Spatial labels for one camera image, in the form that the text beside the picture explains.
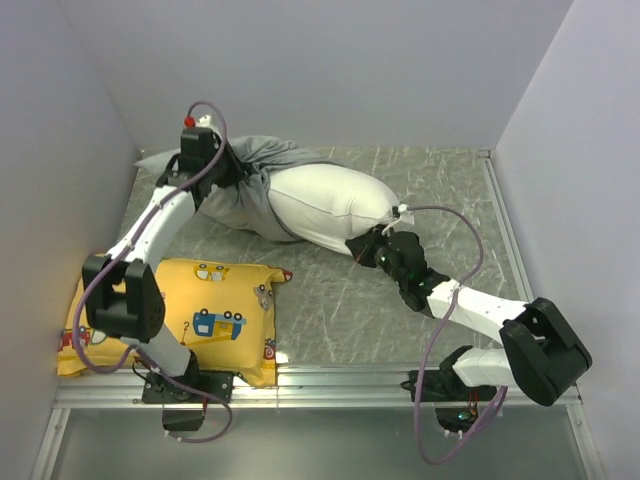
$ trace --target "metal frame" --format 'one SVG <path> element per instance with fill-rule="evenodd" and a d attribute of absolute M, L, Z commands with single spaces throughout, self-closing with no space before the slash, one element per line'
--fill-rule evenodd
<path fill-rule="evenodd" d="M 489 194 L 522 300 L 534 298 L 492 165 L 492 152 L 479 150 Z M 278 387 L 256 389 L 234 379 L 235 408 L 411 408 L 408 392 L 400 388 L 407 371 L 416 365 L 317 365 L 278 366 Z M 50 478 L 71 409 L 160 409 L 140 402 L 142 379 L 129 371 L 112 375 L 82 375 L 60 382 L 51 419 L 45 433 L 32 480 Z M 572 387 L 556 403 L 565 405 L 588 480 L 606 478 L 588 427 L 582 399 Z M 459 403 L 438 406 L 462 406 Z M 505 405 L 535 405 L 518 389 L 510 389 Z M 178 404 L 165 408 L 192 409 L 201 405 Z"/>
<path fill-rule="evenodd" d="M 400 388 L 414 364 L 331 365 L 278 367 L 278 386 L 253 388 L 234 379 L 232 407 L 241 408 L 399 408 L 412 407 L 409 393 Z M 144 382 L 121 371 L 111 375 L 88 374 L 62 379 L 54 408 L 60 409 L 161 409 L 162 405 L 140 402 Z M 506 405 L 535 405 L 518 389 L 509 389 Z M 561 405 L 578 405 L 576 389 L 558 400 Z M 438 406 L 464 406 L 439 403 Z M 164 408 L 200 409 L 201 404 L 166 405 Z"/>
<path fill-rule="evenodd" d="M 68 408 L 54 408 L 52 410 L 49 425 L 47 425 L 47 431 L 42 440 L 42 447 L 31 473 L 31 480 L 51 478 L 70 413 L 71 410 Z"/>

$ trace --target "cable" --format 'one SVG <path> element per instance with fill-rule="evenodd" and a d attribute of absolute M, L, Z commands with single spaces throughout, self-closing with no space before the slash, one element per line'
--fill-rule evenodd
<path fill-rule="evenodd" d="M 408 211 L 440 210 L 440 211 L 448 212 L 455 215 L 460 220 L 462 220 L 467 227 L 469 227 L 469 230 L 471 230 L 471 233 L 473 234 L 476 240 L 476 243 L 478 244 L 478 251 L 479 251 L 478 262 L 476 263 L 475 267 L 473 267 L 471 271 L 465 274 L 458 282 L 458 287 L 453 291 L 453 296 L 451 297 L 451 305 L 449 305 L 449 309 L 444 314 L 444 316 L 442 317 L 442 320 L 440 321 L 435 331 L 431 335 L 431 338 L 429 338 L 429 341 L 427 342 L 427 345 L 424 350 L 424 354 L 422 355 L 422 361 L 420 362 L 418 379 L 416 381 L 416 395 L 415 395 L 415 404 L 413 409 L 413 427 L 414 427 L 414 435 L 416 438 L 416 444 L 418 446 L 418 452 L 420 453 L 420 457 L 428 464 L 441 465 L 451 460 L 462 449 L 462 447 L 464 447 L 467 444 L 467 442 L 471 439 L 471 437 L 476 432 L 479 432 L 480 430 L 489 426 L 489 424 L 496 418 L 498 411 L 502 407 L 502 404 L 504 403 L 504 400 L 507 396 L 507 387 L 500 387 L 496 395 L 489 402 L 487 407 L 482 411 L 478 419 L 474 422 L 474 424 L 467 431 L 467 433 L 462 437 L 462 440 L 460 440 L 460 442 L 455 447 L 453 447 L 447 454 L 443 455 L 440 458 L 433 458 L 425 452 L 424 445 L 422 442 L 422 421 L 420 418 L 421 417 L 420 403 L 422 400 L 422 384 L 424 383 L 424 371 L 427 366 L 429 354 L 431 353 L 431 350 L 433 350 L 433 346 L 435 345 L 436 340 L 438 339 L 438 336 L 444 329 L 444 326 L 449 321 L 449 319 L 451 318 L 451 315 L 453 315 L 453 311 L 458 305 L 458 296 L 460 294 L 460 289 L 467 281 L 469 281 L 469 279 L 471 279 L 471 277 L 473 277 L 476 273 L 478 273 L 478 271 L 482 267 L 482 263 L 484 262 L 485 252 L 484 252 L 484 246 L 482 245 L 482 239 L 480 238 L 480 234 L 478 233 L 478 230 L 473 226 L 473 224 L 471 223 L 471 221 L 469 221 L 467 217 L 465 217 L 462 213 L 458 212 L 457 210 L 454 210 L 453 208 L 450 208 L 450 207 L 438 206 L 438 205 L 408 207 L 407 210 Z"/>
<path fill-rule="evenodd" d="M 84 310 L 84 307 L 87 304 L 87 299 L 93 293 L 93 291 L 96 289 L 96 287 L 100 284 L 100 282 L 116 267 L 116 265 L 118 265 L 118 263 L 121 260 L 126 258 L 126 256 L 129 253 L 131 253 L 131 251 L 133 250 L 133 247 L 138 242 L 138 240 L 140 239 L 140 237 L 144 233 L 144 231 L 147 228 L 147 226 L 149 226 L 149 223 L 151 223 L 151 220 L 153 219 L 155 214 L 158 213 L 176 195 L 180 194 L 181 192 L 186 191 L 192 185 L 194 185 L 196 182 L 200 181 L 205 175 L 207 175 L 209 173 L 209 171 L 218 162 L 218 160 L 220 159 L 220 157 L 222 156 L 222 154 L 224 152 L 225 146 L 227 145 L 227 124 L 225 122 L 224 116 L 222 115 L 222 112 L 220 110 L 218 110 L 218 108 L 213 103 L 206 102 L 206 101 L 195 102 L 193 105 L 191 105 L 189 107 L 189 110 L 187 111 L 187 120 L 190 120 L 190 121 L 193 120 L 193 118 L 192 118 L 193 110 L 196 107 L 201 106 L 201 105 L 211 108 L 211 110 L 213 110 L 213 112 L 218 116 L 218 121 L 220 123 L 220 146 L 218 147 L 218 151 L 216 152 L 214 157 L 211 159 L 211 161 L 207 164 L 207 166 L 202 169 L 201 172 L 199 172 L 197 175 L 193 176 L 192 178 L 190 178 L 189 180 L 184 182 L 182 185 L 180 185 L 175 190 L 173 190 L 170 193 L 168 193 L 162 200 L 160 200 L 158 205 L 154 205 L 149 210 L 149 213 L 147 213 L 147 215 L 143 217 L 143 219 L 140 222 L 140 225 L 134 231 L 134 233 L 131 236 L 131 240 L 129 241 L 128 245 L 126 245 L 122 249 L 122 251 L 118 255 L 116 255 L 100 271 L 100 273 L 98 273 L 98 275 L 96 275 L 96 277 L 89 283 L 89 285 L 87 285 L 87 288 L 85 289 L 84 293 L 80 297 L 80 301 L 78 302 L 78 305 L 76 306 L 75 312 L 73 314 L 73 327 L 72 327 L 72 334 L 71 334 L 71 343 L 73 345 L 74 350 L 78 353 L 78 356 L 80 357 L 80 360 L 82 361 L 82 363 L 89 370 L 91 370 L 92 372 L 107 374 L 107 373 L 113 373 L 116 370 L 119 370 L 120 368 L 122 368 L 122 366 L 127 361 L 127 358 L 129 356 L 129 354 L 131 353 L 131 351 L 133 350 L 133 347 L 132 346 L 127 347 L 127 349 L 122 354 L 122 357 L 120 358 L 120 360 L 118 360 L 118 362 L 116 362 L 115 365 L 112 365 L 112 366 L 109 366 L 109 367 L 98 366 L 98 365 L 94 364 L 89 359 L 89 357 L 87 357 L 87 354 L 84 351 L 82 342 L 80 341 L 80 317 L 82 316 L 82 311 Z M 182 390 L 184 390 L 186 392 L 192 393 L 194 395 L 199 395 L 199 396 L 208 398 L 208 399 L 210 399 L 210 400 L 212 400 L 214 402 L 220 403 L 227 410 L 227 412 L 229 414 L 229 420 L 228 420 L 226 426 L 219 433 L 217 433 L 216 435 L 213 435 L 212 437 L 205 438 L 205 439 L 190 440 L 190 439 L 183 439 L 182 437 L 175 436 L 174 434 L 169 434 L 171 437 L 176 438 L 179 441 L 184 441 L 186 443 L 204 443 L 204 442 L 208 442 L 208 441 L 220 438 L 222 435 L 224 435 L 227 432 L 227 430 L 229 430 L 229 428 L 231 427 L 231 423 L 233 421 L 233 414 L 231 412 L 231 407 L 229 407 L 229 405 L 224 400 L 216 397 L 215 395 L 211 395 L 211 394 L 209 394 L 207 392 L 201 392 L 201 391 L 196 390 L 194 388 L 191 388 L 191 387 L 189 387 L 187 385 L 182 385 L 181 383 L 177 382 L 176 380 L 171 378 L 169 375 L 167 375 L 157 364 L 155 364 L 155 362 L 153 362 L 150 358 L 148 358 L 146 355 L 144 355 L 144 352 L 139 351 L 138 353 L 166 381 L 168 381 L 169 383 L 171 383 L 172 385 L 174 385 L 174 386 L 176 386 L 178 388 L 181 388 Z"/>
<path fill-rule="evenodd" d="M 176 381 L 175 379 L 167 375 L 160 367 L 158 367 L 158 364 L 155 363 L 151 358 L 149 358 L 143 351 L 138 351 L 138 354 L 145 362 L 149 364 L 149 368 L 151 369 L 152 372 L 159 374 L 164 380 L 169 382 L 171 385 L 178 387 L 179 389 L 184 390 L 185 392 L 191 393 L 193 395 L 198 395 L 200 397 L 206 398 L 215 403 L 219 403 L 227 411 L 227 423 L 215 435 L 211 435 L 210 437 L 205 437 L 205 438 L 185 438 L 173 432 L 165 432 L 167 436 L 171 438 L 175 438 L 177 441 L 182 443 L 207 443 L 207 442 L 212 442 L 214 440 L 217 440 L 220 437 L 222 437 L 225 433 L 227 433 L 227 431 L 231 428 L 231 424 L 233 423 L 233 411 L 231 410 L 231 407 L 227 402 L 225 402 L 220 397 L 213 395 L 212 393 L 203 392 L 201 390 L 191 388 L 187 385 L 183 385 L 182 383 Z"/>

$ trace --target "glass panel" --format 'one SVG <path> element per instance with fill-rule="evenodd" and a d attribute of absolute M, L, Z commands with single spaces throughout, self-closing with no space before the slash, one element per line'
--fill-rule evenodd
<path fill-rule="evenodd" d="M 221 415 L 217 411 L 207 423 L 221 422 Z M 157 410 L 75 410 L 53 478 L 586 478 L 563 407 L 506 407 L 504 417 L 439 467 L 420 460 L 408 408 L 239 410 L 236 415 L 222 440 L 185 445 L 164 438 Z M 431 415 L 425 409 L 425 444 L 432 454 L 442 454 L 457 440 L 443 438 Z M 213 428 L 203 428 L 199 435 L 213 433 Z"/>

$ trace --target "cartoon print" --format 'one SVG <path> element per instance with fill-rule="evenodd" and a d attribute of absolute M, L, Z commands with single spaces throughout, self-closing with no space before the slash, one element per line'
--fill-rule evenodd
<path fill-rule="evenodd" d="M 236 340 L 247 319 L 241 313 L 209 313 L 203 308 L 193 315 L 193 331 L 199 337 L 214 337 L 218 340 Z"/>
<path fill-rule="evenodd" d="M 89 345 L 89 341 L 91 340 L 91 333 L 86 327 L 80 326 L 80 341 L 86 347 Z M 73 346 L 72 342 L 73 330 L 70 328 L 66 328 L 62 331 L 62 338 L 60 339 L 60 346 L 58 347 L 58 351 L 61 352 L 64 347 Z"/>
<path fill-rule="evenodd" d="M 267 338 L 264 342 L 264 356 L 265 360 L 273 360 L 276 358 L 276 341 L 273 338 Z"/>
<path fill-rule="evenodd" d="M 206 263 L 200 263 L 193 267 L 193 271 L 200 280 L 211 282 L 222 282 L 226 280 L 228 267 L 223 265 L 207 265 Z"/>
<path fill-rule="evenodd" d="M 269 310 L 273 306 L 273 291 L 267 290 L 267 287 L 260 285 L 253 289 L 253 293 L 258 297 L 258 303 L 264 311 Z"/>

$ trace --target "white wall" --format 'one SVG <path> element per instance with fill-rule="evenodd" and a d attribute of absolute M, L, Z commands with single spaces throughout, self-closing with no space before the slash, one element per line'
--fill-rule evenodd
<path fill-rule="evenodd" d="M 594 357 L 580 386 L 610 478 L 640 478 L 640 3 L 576 0 L 497 147 L 537 294 Z"/>
<path fill-rule="evenodd" d="M 495 147 L 571 0 L 60 0 L 136 142 L 195 100 L 234 135 Z"/>
<path fill-rule="evenodd" d="M 0 65 L 0 468 L 20 480 L 80 266 L 115 240 L 137 151 L 55 1 L 3 1 Z"/>

